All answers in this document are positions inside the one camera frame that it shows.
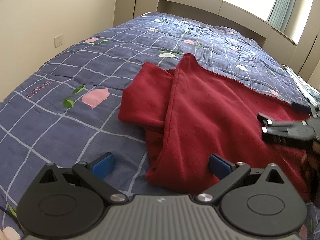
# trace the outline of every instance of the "black cable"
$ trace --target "black cable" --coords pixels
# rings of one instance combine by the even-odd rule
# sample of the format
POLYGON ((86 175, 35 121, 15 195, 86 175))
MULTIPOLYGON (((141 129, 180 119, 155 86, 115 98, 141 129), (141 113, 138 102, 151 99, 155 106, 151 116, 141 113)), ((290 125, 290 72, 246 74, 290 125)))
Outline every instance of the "black cable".
POLYGON ((18 219, 17 219, 14 215, 12 215, 11 212, 9 212, 8 210, 5 210, 5 208, 3 208, 2 206, 0 206, 0 210, 3 211, 4 213, 6 213, 6 214, 17 224, 17 226, 18 226, 18 227, 21 229, 21 231, 23 232, 23 230, 22 230, 22 228, 21 228, 21 225, 20 225, 18 219))

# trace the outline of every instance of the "folded red fabric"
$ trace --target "folded red fabric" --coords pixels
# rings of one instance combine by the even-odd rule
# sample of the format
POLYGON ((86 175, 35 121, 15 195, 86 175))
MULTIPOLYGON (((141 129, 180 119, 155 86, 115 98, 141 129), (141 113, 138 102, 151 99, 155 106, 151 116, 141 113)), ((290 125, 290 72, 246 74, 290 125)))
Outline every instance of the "folded red fabric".
POLYGON ((206 70, 185 54, 175 70, 144 63, 123 91, 119 119, 146 131, 151 184, 199 193, 219 181, 208 169, 215 153, 252 168, 277 163, 308 200, 300 174, 305 151, 264 143, 258 112, 277 121, 307 118, 290 104, 206 70))

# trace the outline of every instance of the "blue bedspread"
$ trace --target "blue bedspread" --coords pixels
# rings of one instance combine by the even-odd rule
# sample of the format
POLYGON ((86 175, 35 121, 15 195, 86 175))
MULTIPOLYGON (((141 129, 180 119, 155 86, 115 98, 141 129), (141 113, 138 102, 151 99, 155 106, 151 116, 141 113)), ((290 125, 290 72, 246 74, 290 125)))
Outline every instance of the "blue bedspread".
MULTIPOLYGON (((122 90, 144 62, 170 69, 193 53, 204 68, 256 91, 307 103, 272 57, 229 28, 150 13, 92 38, 46 62, 0 104, 0 194, 12 207, 45 163, 71 167, 105 152, 116 160, 106 181, 125 194, 172 192, 145 181, 144 131, 117 118, 122 90)), ((0 221, 12 225, 7 216, 0 221)))

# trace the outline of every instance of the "red garment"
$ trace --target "red garment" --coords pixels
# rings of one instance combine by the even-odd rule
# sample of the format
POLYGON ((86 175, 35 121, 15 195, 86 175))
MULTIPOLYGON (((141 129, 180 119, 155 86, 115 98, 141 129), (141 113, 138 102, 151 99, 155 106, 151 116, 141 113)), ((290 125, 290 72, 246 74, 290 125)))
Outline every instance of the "red garment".
POLYGON ((119 119, 146 131, 151 184, 199 193, 219 181, 208 169, 209 156, 216 153, 252 168, 277 163, 308 200, 300 174, 305 151, 264 143, 258 112, 277 121, 307 118, 290 104, 206 70, 185 54, 175 70, 144 63, 123 91, 119 119))

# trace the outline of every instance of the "white logo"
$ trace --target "white logo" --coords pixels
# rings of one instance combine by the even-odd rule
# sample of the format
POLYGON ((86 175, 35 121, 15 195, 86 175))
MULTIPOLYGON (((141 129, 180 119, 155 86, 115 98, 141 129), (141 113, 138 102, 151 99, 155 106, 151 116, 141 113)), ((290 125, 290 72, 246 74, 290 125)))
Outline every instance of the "white logo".
POLYGON ((160 203, 162 203, 162 202, 164 202, 164 201, 165 201, 165 198, 164 198, 164 197, 162 197, 162 198, 158 198, 158 199, 157 199, 157 201, 158 201, 158 202, 160 202, 160 203))

